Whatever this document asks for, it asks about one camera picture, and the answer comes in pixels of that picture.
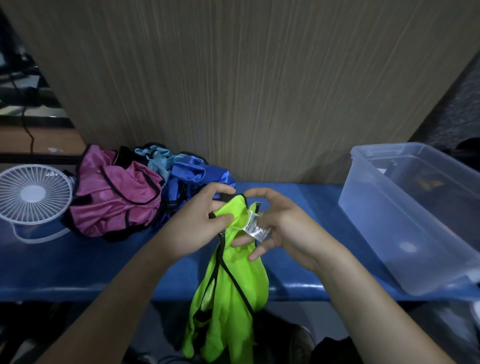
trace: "green vest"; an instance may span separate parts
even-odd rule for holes
[[[259,204],[250,206],[256,212]],[[231,242],[248,221],[244,196],[237,195],[214,214],[232,214],[234,221],[220,233],[204,279],[193,296],[183,354],[199,353],[211,363],[228,346],[233,364],[253,363],[252,315],[268,299],[268,277],[261,259],[248,260],[255,243],[232,248]]]

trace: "care label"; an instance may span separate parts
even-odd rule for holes
[[[254,237],[259,242],[265,240],[265,238],[270,233],[270,228],[262,229],[257,226],[257,220],[259,216],[255,214],[253,211],[248,212],[248,222],[247,225],[243,228],[243,231],[249,234],[250,236]]]

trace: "white fan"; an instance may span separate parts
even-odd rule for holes
[[[24,164],[0,173],[0,218],[13,225],[24,243],[43,243],[68,233],[63,229],[40,239],[18,236],[15,225],[38,225],[60,217],[72,201],[72,184],[59,170],[41,164]]]

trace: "left hand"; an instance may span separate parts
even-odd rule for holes
[[[216,193],[234,194],[235,189],[223,183],[210,183],[177,211],[158,232],[154,240],[169,260],[175,262],[196,252],[233,222],[232,214],[212,219],[208,217],[210,212],[218,210],[224,204],[213,200]]]

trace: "blue countertop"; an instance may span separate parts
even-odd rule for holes
[[[343,243],[397,301],[480,299],[480,289],[475,285],[424,296],[411,296],[402,291],[338,206],[341,185],[239,182],[237,192],[252,187],[271,187],[291,198]],[[268,209],[268,202],[260,201],[261,210]],[[0,301],[91,300],[154,234],[152,230],[143,231],[126,241],[107,243],[100,238],[90,239],[70,232],[47,243],[25,244],[15,238],[8,222],[0,221]],[[191,300],[215,246],[216,241],[212,241],[172,266],[159,282],[153,300]],[[270,300],[329,299],[317,277],[303,269],[283,249],[269,251],[262,260],[270,280]]]

